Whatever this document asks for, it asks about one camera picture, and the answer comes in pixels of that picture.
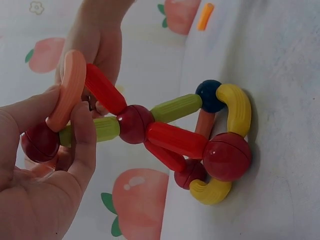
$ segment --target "dark blue ball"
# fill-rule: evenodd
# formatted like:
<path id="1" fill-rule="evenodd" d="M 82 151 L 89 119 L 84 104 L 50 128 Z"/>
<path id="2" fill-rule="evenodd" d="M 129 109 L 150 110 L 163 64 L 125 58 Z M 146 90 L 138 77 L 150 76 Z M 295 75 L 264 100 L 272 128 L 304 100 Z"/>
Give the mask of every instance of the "dark blue ball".
<path id="1" fill-rule="evenodd" d="M 205 80 L 195 91 L 195 94 L 198 94 L 202 99 L 201 108 L 207 113 L 217 113 L 226 105 L 222 101 L 219 101 L 216 96 L 216 91 L 220 85 L 221 82 L 219 81 Z"/>

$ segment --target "magnetic building toy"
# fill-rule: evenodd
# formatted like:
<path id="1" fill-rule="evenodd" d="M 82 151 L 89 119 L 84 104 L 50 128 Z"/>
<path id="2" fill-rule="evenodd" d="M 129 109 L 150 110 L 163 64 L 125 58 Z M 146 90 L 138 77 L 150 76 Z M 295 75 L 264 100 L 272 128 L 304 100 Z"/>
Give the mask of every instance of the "magnetic building toy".
<path id="1" fill-rule="evenodd" d="M 32 161 L 48 162 L 55 158 L 59 146 L 71 146 L 70 114 L 80 102 L 84 87 L 114 115 L 94 119 L 97 142 L 119 136 L 129 144 L 144 144 L 174 171 L 177 185 L 205 205 L 221 202 L 232 182 L 240 179 L 250 166 L 252 155 L 244 137 L 250 129 L 251 104 L 241 88 L 206 80 L 195 94 L 148 110 L 141 105 L 127 105 L 104 74 L 95 65 L 86 64 L 77 50 L 65 56 L 65 73 L 54 111 L 45 122 L 21 135 L 22 149 Z M 227 132 L 210 139 L 215 114 L 225 106 Z M 168 124 L 198 110 L 195 132 Z"/>

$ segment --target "hand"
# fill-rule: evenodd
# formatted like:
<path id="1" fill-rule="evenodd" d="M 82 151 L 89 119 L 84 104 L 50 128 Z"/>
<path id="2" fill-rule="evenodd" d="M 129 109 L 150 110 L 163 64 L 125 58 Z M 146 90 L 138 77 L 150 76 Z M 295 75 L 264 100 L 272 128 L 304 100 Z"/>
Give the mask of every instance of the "hand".
<path id="1" fill-rule="evenodd" d="M 92 6 L 92 4 L 92 1 L 84 1 L 79 8 L 57 66 L 56 83 L 60 83 L 63 79 L 65 54 L 69 50 L 79 50 L 83 53 L 87 63 L 95 64 L 100 68 L 113 84 L 117 81 L 122 53 L 120 28 L 122 19 L 116 17 L 110 19 L 106 12 L 103 19 L 97 19 L 98 7 Z M 103 117 L 108 113 L 86 89 L 83 92 L 82 100 L 89 102 L 89 108 L 92 110 L 94 118 Z"/>
<path id="2" fill-rule="evenodd" d="M 74 144 L 68 171 L 38 178 L 15 166 L 20 134 L 53 111 L 59 87 L 0 107 L 0 236 L 8 240 L 58 240 L 69 229 L 96 167 L 96 130 L 88 103 L 71 113 Z"/>

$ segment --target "dark red ball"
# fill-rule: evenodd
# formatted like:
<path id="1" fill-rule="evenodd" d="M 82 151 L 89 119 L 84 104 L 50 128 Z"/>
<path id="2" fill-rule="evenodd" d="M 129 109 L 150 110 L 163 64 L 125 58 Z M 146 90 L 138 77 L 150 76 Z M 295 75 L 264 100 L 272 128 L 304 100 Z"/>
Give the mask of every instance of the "dark red ball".
<path id="1" fill-rule="evenodd" d="M 181 172 L 174 172 L 174 180 L 176 184 L 186 190 L 190 189 L 190 183 L 199 179 L 205 181 L 207 172 L 199 160 L 187 159 L 186 168 Z"/>
<path id="2" fill-rule="evenodd" d="M 52 160 L 59 150 L 60 139 L 42 122 L 31 127 L 21 135 L 21 147 L 27 157 L 36 163 L 45 163 Z"/>
<path id="3" fill-rule="evenodd" d="M 228 132 L 215 136 L 203 152 L 207 173 L 220 181 L 241 178 L 250 166 L 252 155 L 248 143 L 238 134 Z"/>
<path id="4" fill-rule="evenodd" d="M 143 106 L 130 105 L 117 117 L 120 124 L 120 138 L 128 144 L 141 144 L 146 141 L 146 128 L 153 123 L 152 113 Z"/>

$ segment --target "lime green stick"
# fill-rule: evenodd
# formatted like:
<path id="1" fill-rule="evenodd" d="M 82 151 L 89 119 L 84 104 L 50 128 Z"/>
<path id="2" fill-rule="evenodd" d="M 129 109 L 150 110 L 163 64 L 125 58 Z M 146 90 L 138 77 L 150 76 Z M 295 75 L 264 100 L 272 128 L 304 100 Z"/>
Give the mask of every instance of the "lime green stick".
<path id="1" fill-rule="evenodd" d="M 171 123 L 193 114 L 202 107 L 201 97 L 197 94 L 180 96 L 155 106 L 150 112 L 156 122 Z"/>
<path id="2" fill-rule="evenodd" d="M 93 120 L 96 130 L 96 141 L 104 142 L 112 140 L 120 134 L 120 125 L 115 116 L 108 116 L 104 118 L 97 118 Z M 65 147 L 71 146 L 72 140 L 71 125 L 67 125 L 59 132 L 60 145 Z"/>

